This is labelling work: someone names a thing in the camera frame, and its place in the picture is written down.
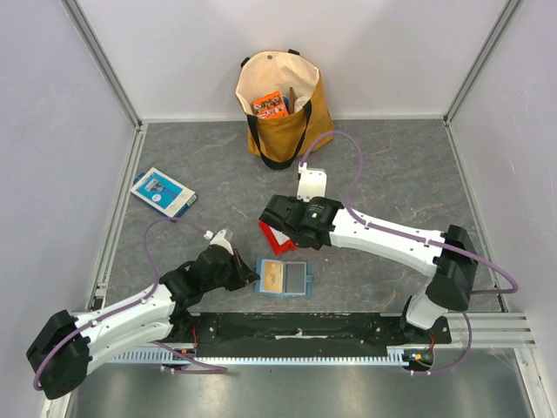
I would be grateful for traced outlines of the gold credit card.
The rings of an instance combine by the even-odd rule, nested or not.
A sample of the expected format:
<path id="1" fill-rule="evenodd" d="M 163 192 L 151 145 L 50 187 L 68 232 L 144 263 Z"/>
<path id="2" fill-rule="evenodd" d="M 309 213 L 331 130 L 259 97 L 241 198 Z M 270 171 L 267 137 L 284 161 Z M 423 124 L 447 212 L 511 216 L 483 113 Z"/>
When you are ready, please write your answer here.
<path id="1" fill-rule="evenodd" d="M 265 260 L 262 263 L 261 288 L 266 293 L 282 293 L 285 265 L 281 261 Z"/>

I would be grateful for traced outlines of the blue leather card holder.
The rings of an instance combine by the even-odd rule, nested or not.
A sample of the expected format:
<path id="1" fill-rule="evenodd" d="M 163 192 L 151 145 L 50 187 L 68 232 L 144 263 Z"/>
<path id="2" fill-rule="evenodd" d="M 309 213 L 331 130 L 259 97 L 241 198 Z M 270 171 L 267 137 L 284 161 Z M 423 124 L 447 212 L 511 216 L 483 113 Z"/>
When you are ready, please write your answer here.
<path id="1" fill-rule="evenodd" d="M 313 273 L 312 273 L 312 266 L 307 261 L 276 260 L 276 261 L 283 262 L 284 265 L 286 265 L 287 263 L 292 263 L 292 262 L 306 263 L 305 293 L 304 294 L 288 294 L 288 293 L 285 292 L 285 273 L 284 273 L 284 287 L 283 287 L 283 292 L 282 293 L 266 293 L 266 292 L 263 292 L 262 288 L 261 288 L 261 276 L 262 276 L 262 263 L 265 260 L 271 260 L 271 259 L 258 259 L 257 264 L 256 264 L 256 273 L 260 276 L 260 279 L 256 280 L 255 283 L 254 283 L 253 290 L 254 290 L 255 293 L 259 293 L 259 294 L 263 294 L 263 295 L 267 295 L 267 296 L 272 296 L 272 297 L 278 297 L 278 298 L 295 298 L 295 299 L 309 298 L 311 296 L 311 294 L 312 294 L 312 284 L 313 284 Z"/>

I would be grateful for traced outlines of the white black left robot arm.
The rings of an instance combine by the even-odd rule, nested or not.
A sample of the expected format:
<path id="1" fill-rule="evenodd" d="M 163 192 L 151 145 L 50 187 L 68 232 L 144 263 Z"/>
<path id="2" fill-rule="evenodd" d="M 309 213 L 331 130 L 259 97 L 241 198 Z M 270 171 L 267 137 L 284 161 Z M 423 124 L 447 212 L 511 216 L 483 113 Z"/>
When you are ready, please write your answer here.
<path id="1" fill-rule="evenodd" d="M 33 387 L 55 400 L 96 368 L 152 342 L 180 342 L 192 334 L 190 307 L 206 293 L 236 291 L 258 280 L 237 250 L 208 246 L 195 260 L 165 273 L 144 291 L 84 314 L 54 313 L 26 352 Z"/>

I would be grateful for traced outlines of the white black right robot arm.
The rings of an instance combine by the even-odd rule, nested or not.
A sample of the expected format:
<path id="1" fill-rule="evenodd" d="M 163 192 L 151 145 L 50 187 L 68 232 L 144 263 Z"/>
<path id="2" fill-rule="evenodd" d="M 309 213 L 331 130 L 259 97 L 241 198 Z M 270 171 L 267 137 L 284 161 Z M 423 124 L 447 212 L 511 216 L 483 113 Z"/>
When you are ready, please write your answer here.
<path id="1" fill-rule="evenodd" d="M 259 220 L 300 248 L 349 248 L 409 266 L 427 277 L 405 304 L 400 336 L 419 342 L 449 312 L 468 310 L 478 262 L 466 229 L 420 230 L 377 219 L 325 197 L 274 195 Z"/>

